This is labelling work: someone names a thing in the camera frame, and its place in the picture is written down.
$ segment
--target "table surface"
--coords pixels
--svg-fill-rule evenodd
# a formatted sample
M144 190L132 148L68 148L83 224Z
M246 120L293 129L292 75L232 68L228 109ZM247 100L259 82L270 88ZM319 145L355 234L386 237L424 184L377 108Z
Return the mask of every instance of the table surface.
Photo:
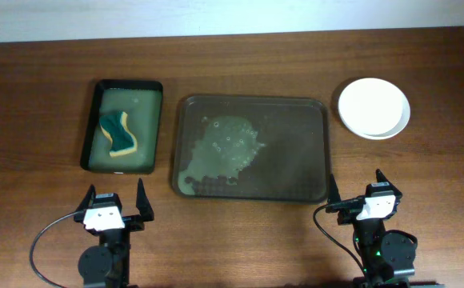
M336 111L344 83L383 78L411 105L408 127L370 141ZM330 110L333 172L343 198L382 169L403 193L387 229L419 240L413 280L464 287L464 27L195 38L0 44L0 287L45 286L28 264L45 225L73 211L88 186L117 192L135 212L137 175L93 174L79 157L94 84L144 78L164 85L156 169L143 175L156 219L131 236L131 283L284 286L348 280L353 260L314 226L316 206L187 199L170 188L177 106L190 94L316 98ZM349 248L351 226L320 221ZM72 221L41 238L39 269L81 286L79 255L97 239Z

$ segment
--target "white wall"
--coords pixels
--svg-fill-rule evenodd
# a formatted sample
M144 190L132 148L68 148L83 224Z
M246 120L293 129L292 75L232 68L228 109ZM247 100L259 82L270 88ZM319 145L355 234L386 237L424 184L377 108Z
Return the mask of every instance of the white wall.
M464 0L0 0L0 42L464 26Z

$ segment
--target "green and yellow sponge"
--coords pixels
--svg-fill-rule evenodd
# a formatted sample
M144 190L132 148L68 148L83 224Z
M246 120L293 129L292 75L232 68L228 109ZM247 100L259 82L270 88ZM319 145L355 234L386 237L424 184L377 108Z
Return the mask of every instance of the green and yellow sponge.
M111 141L110 156L117 157L136 152L138 142L136 137L127 129L127 113L113 112L100 117L98 120L104 136Z

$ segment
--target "gray tray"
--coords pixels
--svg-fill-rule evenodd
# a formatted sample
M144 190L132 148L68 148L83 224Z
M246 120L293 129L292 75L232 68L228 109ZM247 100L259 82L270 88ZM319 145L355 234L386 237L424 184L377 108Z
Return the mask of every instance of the gray tray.
M182 104L172 177L181 195L315 204L328 197L330 173L317 100L195 95Z

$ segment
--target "small black tray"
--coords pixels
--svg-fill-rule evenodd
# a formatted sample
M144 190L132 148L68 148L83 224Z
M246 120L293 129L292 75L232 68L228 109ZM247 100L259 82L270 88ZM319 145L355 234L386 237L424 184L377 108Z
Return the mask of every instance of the small black tray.
M192 161L195 142L204 139L209 122L222 116L247 119L258 132L258 142L266 146L238 172L238 178L179 179ZM172 175L172 187L181 195L320 203L328 197L330 171L327 112L317 100L195 95L182 104ZM184 190L189 184L194 194L182 192L182 179Z
M95 130L98 128L98 120L100 117L100 109L102 105L102 96L106 90L110 89L119 89L119 90L153 90L160 92L160 99L158 101L158 105L154 108L154 117L152 121L155 123L155 136L152 137L153 149L151 150L151 157L152 163L146 167L142 167L140 170L114 170L114 169L92 169L89 167L90 155L94 140ZM159 130L159 123L161 118L161 109L162 109L162 84L157 81L144 81L144 80L116 80L116 79L104 79L99 81L95 85L94 96L92 98L91 108L90 108L90 115L88 117L88 125L86 127L86 135L84 139L84 144L82 147L81 159L80 159L80 166L84 170L89 170L93 172L101 172L101 173L141 173L141 174L150 174L154 171L154 164L155 164L155 151L157 146L157 139L158 139L158 130Z

